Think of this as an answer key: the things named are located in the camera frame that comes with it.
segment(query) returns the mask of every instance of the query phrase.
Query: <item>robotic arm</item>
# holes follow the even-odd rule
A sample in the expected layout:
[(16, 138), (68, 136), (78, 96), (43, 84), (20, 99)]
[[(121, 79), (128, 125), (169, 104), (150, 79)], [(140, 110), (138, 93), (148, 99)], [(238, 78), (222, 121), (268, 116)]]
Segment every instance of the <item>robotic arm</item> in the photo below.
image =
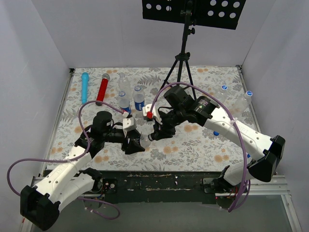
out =
[[(169, 89), (164, 98), (171, 105), (168, 113), (153, 109), (155, 119), (154, 132), (149, 135), (150, 140), (171, 138), (176, 130), (175, 126), (188, 121), (219, 132), (221, 135), (240, 146), (240, 141), (233, 123), (224, 109), (207, 97), (201, 96), (193, 100), (183, 88), (174, 86)], [(143, 110), (144, 117), (150, 110), (151, 104)], [(256, 178), (263, 182), (269, 182), (282, 159), (285, 139), (277, 135), (271, 138), (261, 134), (243, 123), (236, 121), (241, 132), (246, 151), (251, 158), (248, 159), (247, 180)], [(227, 192), (241, 182), (243, 174), (243, 162), (226, 166), (218, 179), (204, 185), (204, 188), (214, 192)]]
[(59, 164), (34, 187), (25, 186), (22, 189), (21, 215), (45, 231), (55, 223), (61, 210), (81, 194), (102, 189), (103, 177), (99, 171), (92, 168), (80, 170), (104, 148), (105, 142), (121, 143), (121, 149), (128, 155), (145, 151), (140, 145), (140, 133), (136, 130), (135, 118), (124, 118), (123, 123), (115, 125), (123, 128), (113, 128), (112, 115), (109, 112), (98, 112), (93, 124), (85, 128), (90, 140), (88, 153), (78, 160), (70, 161), (84, 153), (87, 148), (86, 137), (82, 134), (65, 157), (68, 162)]

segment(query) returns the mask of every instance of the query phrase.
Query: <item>white wall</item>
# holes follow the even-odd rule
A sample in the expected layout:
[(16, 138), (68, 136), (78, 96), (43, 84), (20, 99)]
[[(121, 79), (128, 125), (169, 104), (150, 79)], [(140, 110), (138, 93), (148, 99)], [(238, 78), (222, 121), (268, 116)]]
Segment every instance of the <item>white wall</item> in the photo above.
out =
[[(141, 0), (32, 2), (70, 68), (170, 67), (181, 49), (183, 24), (143, 19)], [(236, 30), (196, 26), (190, 64), (242, 64), (274, 2), (247, 0)]]
[[(0, 0), (0, 230), (19, 230), (19, 197), (6, 171), (21, 158), (44, 158), (69, 70), (30, 0)], [(40, 163), (12, 170), (20, 191)]]
[(286, 139), (280, 172), (304, 231), (309, 231), (308, 22), (308, 0), (277, 0), (243, 64), (262, 131)]

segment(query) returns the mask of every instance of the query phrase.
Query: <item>music stand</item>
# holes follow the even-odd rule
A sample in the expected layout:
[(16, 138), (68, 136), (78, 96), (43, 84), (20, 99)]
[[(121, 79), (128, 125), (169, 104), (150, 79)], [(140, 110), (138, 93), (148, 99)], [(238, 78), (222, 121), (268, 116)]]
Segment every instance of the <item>music stand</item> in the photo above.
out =
[(199, 25), (235, 30), (245, 2), (246, 0), (142, 0), (144, 19), (184, 23), (181, 52), (175, 56), (175, 62), (160, 89), (166, 83), (169, 84), (169, 77), (178, 61), (177, 82), (181, 81), (183, 62), (185, 62), (190, 84), (193, 85), (188, 62), (190, 53), (185, 52), (185, 47), (188, 35), (195, 34), (195, 29), (189, 29), (189, 27)]

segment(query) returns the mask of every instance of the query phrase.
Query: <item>blue microphone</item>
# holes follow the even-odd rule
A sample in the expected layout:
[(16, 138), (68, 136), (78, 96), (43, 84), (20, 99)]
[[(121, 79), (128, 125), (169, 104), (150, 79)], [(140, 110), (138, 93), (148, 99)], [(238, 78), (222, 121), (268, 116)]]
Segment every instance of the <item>blue microphone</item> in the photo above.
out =
[(87, 102), (89, 74), (82, 74), (82, 104)]

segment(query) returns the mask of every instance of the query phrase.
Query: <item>floral pattern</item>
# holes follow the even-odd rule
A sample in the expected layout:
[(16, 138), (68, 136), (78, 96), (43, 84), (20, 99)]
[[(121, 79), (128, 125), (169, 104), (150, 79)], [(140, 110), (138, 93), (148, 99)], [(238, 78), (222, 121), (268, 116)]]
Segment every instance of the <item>floral pattern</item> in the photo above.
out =
[[(229, 87), (229, 96), (225, 104), (228, 107), (240, 94), (244, 93), (237, 68), (191, 67), (190, 69), (194, 84), (211, 95), (215, 93), (218, 86), (226, 83)], [(111, 79), (108, 82), (104, 101), (117, 107), (119, 73), (124, 73), (129, 78), (132, 89), (136, 84), (143, 87), (145, 103), (149, 104), (159, 91), (169, 68), (76, 69), (50, 149), (50, 159), (63, 159), (82, 132), (77, 116), (81, 106), (81, 75), (83, 72), (88, 72), (90, 76), (88, 100), (96, 99), (102, 75), (104, 73), (110, 75)], [(174, 70), (169, 81), (173, 82), (176, 79), (177, 69)], [(182, 81), (189, 83), (186, 70), (183, 70)], [(160, 95), (157, 106), (169, 106), (163, 94), (164, 92)], [(115, 122), (122, 121), (119, 113), (105, 106), (91, 104), (86, 106), (82, 112), (84, 126), (91, 125), (93, 117), (102, 110), (111, 112)], [(141, 133), (153, 132), (153, 122), (145, 121), (141, 112), (135, 109), (132, 110), (132, 114), (136, 118), (138, 130)], [(249, 109), (243, 113), (240, 121), (256, 130), (253, 115)], [(106, 143), (104, 149), (84, 168), (119, 171), (221, 171), (225, 166), (239, 163), (243, 159), (241, 149), (231, 141), (221, 135), (214, 136), (209, 129), (187, 122), (176, 127), (176, 135), (173, 138), (153, 141), (145, 152), (125, 155), (120, 148), (120, 144)], [(49, 163), (47, 169), (53, 169), (55, 166), (55, 163)]]

